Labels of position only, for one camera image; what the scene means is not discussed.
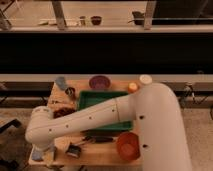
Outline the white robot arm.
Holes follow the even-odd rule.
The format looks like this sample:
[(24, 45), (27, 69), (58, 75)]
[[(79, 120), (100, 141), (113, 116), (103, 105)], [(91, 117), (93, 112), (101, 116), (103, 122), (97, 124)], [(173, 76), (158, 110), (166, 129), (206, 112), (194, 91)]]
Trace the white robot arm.
[(33, 109), (25, 139), (44, 152), (54, 140), (71, 133), (128, 131), (138, 125), (143, 171), (192, 171), (178, 99), (163, 83), (151, 83), (131, 94), (115, 96), (56, 118), (47, 106)]

